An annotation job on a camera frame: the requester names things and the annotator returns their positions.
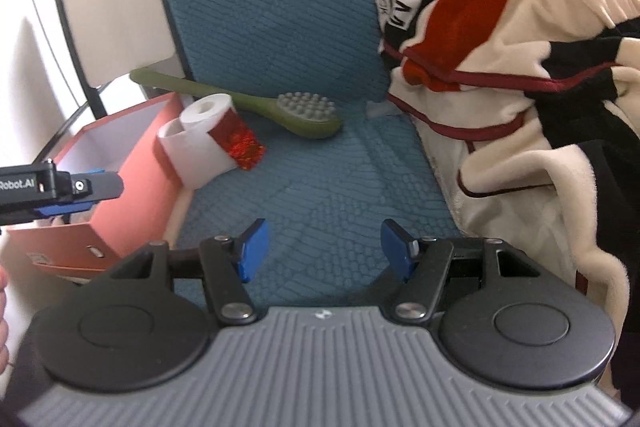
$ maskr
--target red wrapper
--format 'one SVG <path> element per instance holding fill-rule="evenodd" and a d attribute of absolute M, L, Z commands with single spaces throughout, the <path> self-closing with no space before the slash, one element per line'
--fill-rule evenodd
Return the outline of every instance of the red wrapper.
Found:
<path fill-rule="evenodd" d="M 209 131 L 209 136 L 236 161 L 243 171 L 255 167 L 264 154 L 265 149 L 258 143 L 254 133 L 231 109 Z"/>

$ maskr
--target toilet paper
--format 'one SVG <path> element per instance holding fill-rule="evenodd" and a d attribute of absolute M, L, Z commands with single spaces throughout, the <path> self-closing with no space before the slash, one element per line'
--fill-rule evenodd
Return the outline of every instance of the toilet paper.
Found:
<path fill-rule="evenodd" d="M 208 134 L 229 109 L 233 105 L 228 94 L 206 96 L 158 130 L 158 140 L 186 188 L 200 188 L 238 166 Z"/>

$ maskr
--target blanket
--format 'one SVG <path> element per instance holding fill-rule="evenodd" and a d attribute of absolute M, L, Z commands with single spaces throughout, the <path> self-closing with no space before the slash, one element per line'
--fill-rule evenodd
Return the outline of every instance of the blanket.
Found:
<path fill-rule="evenodd" d="M 376 3 L 388 98 L 463 232 L 587 285 L 618 335 L 638 329 L 640 0 Z"/>

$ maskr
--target green brush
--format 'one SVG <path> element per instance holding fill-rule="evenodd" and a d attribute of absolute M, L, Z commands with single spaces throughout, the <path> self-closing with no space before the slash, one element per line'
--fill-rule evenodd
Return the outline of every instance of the green brush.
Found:
<path fill-rule="evenodd" d="M 342 127 L 342 122 L 336 115 L 335 103 L 319 94 L 288 92 L 277 98 L 262 98 L 156 73 L 146 68 L 133 70 L 129 76 L 141 86 L 158 87 L 198 98 L 218 92 L 229 94 L 236 109 L 260 114 L 304 138 L 329 138 Z"/>

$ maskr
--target coral storage box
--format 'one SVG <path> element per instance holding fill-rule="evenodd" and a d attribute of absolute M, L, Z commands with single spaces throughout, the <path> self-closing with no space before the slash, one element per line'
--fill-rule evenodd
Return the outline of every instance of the coral storage box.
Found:
<path fill-rule="evenodd" d="M 124 192 L 97 203 L 84 223 L 10 229 L 41 270 L 90 279 L 147 241 L 163 239 L 182 189 L 156 135 L 182 111 L 171 93 L 83 127 L 55 158 L 60 171 L 117 171 Z"/>

